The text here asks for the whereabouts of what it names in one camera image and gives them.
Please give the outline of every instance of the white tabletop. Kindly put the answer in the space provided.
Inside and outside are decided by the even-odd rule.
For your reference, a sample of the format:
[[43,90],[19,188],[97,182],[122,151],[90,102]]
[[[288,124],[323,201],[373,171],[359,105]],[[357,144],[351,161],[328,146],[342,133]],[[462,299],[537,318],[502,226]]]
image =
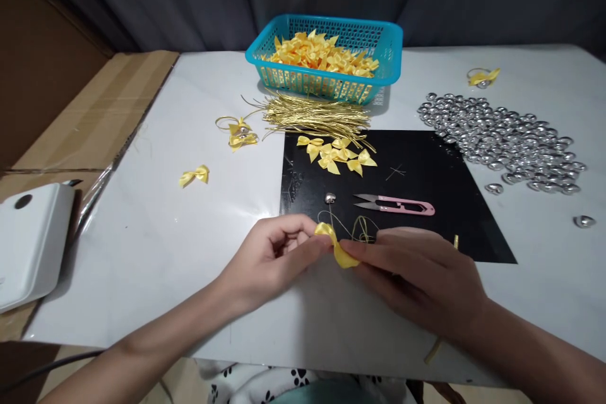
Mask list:
[[[467,87],[474,67],[501,68],[487,90]],[[181,56],[80,238],[68,276],[25,335],[109,347],[215,278],[260,218],[278,214],[283,136],[232,153],[215,127],[262,98],[239,52]],[[571,46],[406,49],[402,76],[373,105],[373,129],[428,129],[416,112],[427,92],[486,96],[531,112],[574,138],[586,163],[574,196],[506,187],[486,202],[519,264],[479,263],[488,295],[516,314],[606,360],[606,66]],[[267,125],[250,118],[257,133]],[[186,170],[208,185],[181,189]],[[478,186],[499,173],[470,165]],[[591,229],[576,215],[597,220]],[[435,337],[395,316],[351,271],[322,259],[284,295],[225,327],[193,357],[475,384],[502,382],[450,346],[430,366]]]

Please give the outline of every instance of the forearm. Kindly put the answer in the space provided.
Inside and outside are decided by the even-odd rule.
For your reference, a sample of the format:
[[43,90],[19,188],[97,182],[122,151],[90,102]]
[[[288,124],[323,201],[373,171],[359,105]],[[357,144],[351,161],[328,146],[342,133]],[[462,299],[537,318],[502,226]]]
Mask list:
[[49,393],[51,403],[138,403],[172,364],[236,318],[213,282],[158,319],[118,341]]
[[606,402],[603,362],[496,303],[458,344],[534,402]]

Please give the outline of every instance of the person's right hand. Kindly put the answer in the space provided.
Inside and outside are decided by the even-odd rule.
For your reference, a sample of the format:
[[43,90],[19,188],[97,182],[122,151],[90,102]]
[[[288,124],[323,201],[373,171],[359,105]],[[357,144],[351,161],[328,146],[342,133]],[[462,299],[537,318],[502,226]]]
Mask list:
[[392,310],[451,341],[462,341],[490,303],[473,260],[435,232],[398,227],[380,230],[375,244],[340,244]]

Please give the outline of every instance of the patterned fabric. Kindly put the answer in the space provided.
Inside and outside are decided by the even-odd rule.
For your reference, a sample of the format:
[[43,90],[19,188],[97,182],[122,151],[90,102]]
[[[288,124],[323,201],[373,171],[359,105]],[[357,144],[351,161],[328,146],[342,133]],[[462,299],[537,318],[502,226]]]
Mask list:
[[348,384],[349,388],[358,387],[360,402],[370,399],[377,404],[416,404],[406,382],[400,379],[205,360],[196,362],[201,377],[211,383],[208,404],[266,404],[291,390],[327,380]]

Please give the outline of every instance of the black cable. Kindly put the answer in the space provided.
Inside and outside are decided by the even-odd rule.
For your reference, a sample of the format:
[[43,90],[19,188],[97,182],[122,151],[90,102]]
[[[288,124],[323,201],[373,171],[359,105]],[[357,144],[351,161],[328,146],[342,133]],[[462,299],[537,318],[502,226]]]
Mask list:
[[57,369],[58,367],[65,366],[67,364],[77,362],[80,360],[84,360],[87,358],[97,357],[97,356],[101,355],[103,352],[105,352],[105,350],[94,350],[92,352],[80,353],[78,355],[72,355],[71,357],[66,357],[64,359],[54,361],[53,363],[48,363],[44,366],[40,366],[39,368],[34,369],[33,371],[25,374],[23,377],[21,377],[21,379],[13,382],[11,384],[8,384],[7,386],[0,388],[0,394],[8,393],[9,391],[17,388],[18,386],[21,386],[24,383],[29,382],[30,380],[40,376],[41,374],[50,372],[53,369]]

